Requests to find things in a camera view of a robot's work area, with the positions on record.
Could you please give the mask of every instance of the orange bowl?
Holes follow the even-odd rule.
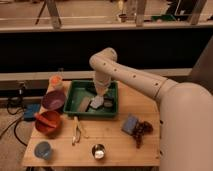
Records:
[[[54,125],[56,125],[56,127],[50,127],[47,124],[42,123],[40,120],[36,119],[35,121],[35,128],[43,133],[43,134],[50,134],[55,132],[60,124],[61,124],[61,118],[60,118],[60,114],[56,111],[46,111],[41,113],[40,115],[42,115],[45,119],[47,119],[48,121],[50,121],[51,123],[53,123]]]

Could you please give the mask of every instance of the dark background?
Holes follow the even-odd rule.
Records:
[[[106,47],[130,67],[190,68],[212,35],[212,28],[1,33],[0,73],[91,70],[90,56]]]

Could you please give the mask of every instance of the plastic tray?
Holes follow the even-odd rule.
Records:
[[[160,16],[152,16],[153,21],[162,20],[162,21],[176,21],[173,15],[160,15]]]
[[[114,117],[118,113],[118,85],[117,82],[112,82],[107,96],[114,99],[114,104],[112,108],[100,107],[98,109],[88,108],[86,112],[77,112],[77,109],[85,96],[95,97],[96,93],[88,91],[89,89],[94,89],[94,83],[92,80],[73,80],[69,91],[67,101],[64,105],[64,113],[69,116],[95,116],[95,117]]]

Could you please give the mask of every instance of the wooden table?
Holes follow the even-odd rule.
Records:
[[[70,86],[64,82],[65,92]],[[25,155],[23,166],[158,166],[159,165],[159,113],[156,103],[128,86],[118,83],[119,113],[115,118],[107,120],[81,120],[89,134],[89,139],[81,138],[80,142],[72,146],[73,118],[66,114],[61,116],[62,125],[57,134],[47,137],[35,128],[32,131]],[[135,140],[121,131],[121,127],[128,114],[133,114],[140,121],[148,121],[154,131],[143,137],[143,145],[136,148]],[[53,149],[50,161],[34,156],[34,148],[41,141],[48,141]],[[103,144],[106,156],[102,160],[95,160],[92,147]]]

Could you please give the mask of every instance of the metal cup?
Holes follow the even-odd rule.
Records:
[[[92,147],[92,155],[95,159],[99,160],[105,156],[105,147],[102,144],[96,144]]]
[[[44,160],[49,160],[52,155],[52,149],[48,142],[42,141],[36,145],[34,149],[34,154],[38,158],[42,158]]]

